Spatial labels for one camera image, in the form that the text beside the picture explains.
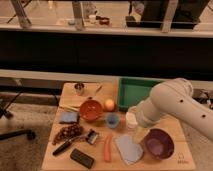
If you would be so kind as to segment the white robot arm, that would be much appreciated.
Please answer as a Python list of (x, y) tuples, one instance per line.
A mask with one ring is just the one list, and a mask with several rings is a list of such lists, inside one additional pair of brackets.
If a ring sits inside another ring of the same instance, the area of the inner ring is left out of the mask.
[(193, 85), (184, 78), (155, 85), (149, 96), (136, 106), (138, 125), (153, 127), (165, 114), (170, 114), (213, 141), (213, 110), (194, 100), (193, 93)]

